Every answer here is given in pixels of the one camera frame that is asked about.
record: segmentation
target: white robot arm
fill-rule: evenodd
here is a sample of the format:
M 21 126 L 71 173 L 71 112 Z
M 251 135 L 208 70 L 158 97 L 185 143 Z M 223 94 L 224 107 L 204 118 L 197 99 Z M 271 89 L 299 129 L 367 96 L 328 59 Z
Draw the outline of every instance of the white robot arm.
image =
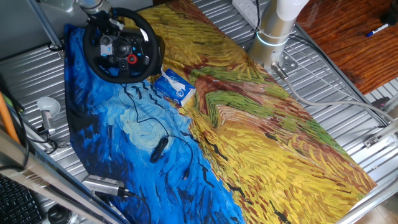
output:
M 249 55 L 271 72 L 274 62 L 282 63 L 282 53 L 297 16 L 309 0 L 271 0 L 262 13 L 259 30 Z

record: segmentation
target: pen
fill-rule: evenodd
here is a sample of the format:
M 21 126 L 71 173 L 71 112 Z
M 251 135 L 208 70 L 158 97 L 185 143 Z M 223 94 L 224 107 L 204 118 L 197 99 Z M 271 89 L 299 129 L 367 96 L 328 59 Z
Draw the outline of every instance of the pen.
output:
M 380 27 L 377 28 L 376 30 L 374 30 L 374 31 L 372 31 L 372 32 L 370 32 L 370 33 L 368 33 L 368 34 L 366 34 L 366 37 L 370 37 L 370 36 L 372 36 L 373 34 L 379 32 L 380 30 L 383 30 L 383 29 L 385 29 L 385 28 L 387 28 L 387 27 L 388 27 L 388 24 L 384 24 L 383 26 L 380 26 Z

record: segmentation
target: small box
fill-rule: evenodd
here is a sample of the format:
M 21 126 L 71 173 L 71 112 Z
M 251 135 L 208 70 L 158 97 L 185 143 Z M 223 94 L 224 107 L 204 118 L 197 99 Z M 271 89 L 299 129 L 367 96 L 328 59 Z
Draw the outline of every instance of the small box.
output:
M 155 82 L 155 88 L 174 102 L 183 106 L 195 93 L 196 89 L 173 70 L 162 70 L 162 76 Z

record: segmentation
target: black steering wheel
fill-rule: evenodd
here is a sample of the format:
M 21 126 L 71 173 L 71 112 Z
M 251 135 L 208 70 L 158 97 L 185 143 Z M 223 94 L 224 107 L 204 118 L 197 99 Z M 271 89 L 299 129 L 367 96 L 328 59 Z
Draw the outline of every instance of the black steering wheel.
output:
M 113 16 L 132 19 L 141 30 L 122 30 L 118 35 L 99 34 L 89 24 L 83 37 L 83 51 L 87 64 L 103 80 L 110 83 L 137 83 L 156 74 L 161 63 L 159 43 L 150 24 L 138 13 L 114 8 Z M 119 68 L 112 75 L 107 68 Z

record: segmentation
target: keyboard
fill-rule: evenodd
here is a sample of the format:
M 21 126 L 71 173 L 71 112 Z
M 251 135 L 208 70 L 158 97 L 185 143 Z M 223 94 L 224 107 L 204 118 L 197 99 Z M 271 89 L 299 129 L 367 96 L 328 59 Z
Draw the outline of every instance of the keyboard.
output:
M 0 174 L 0 223 L 38 224 L 43 220 L 35 195 L 22 184 Z

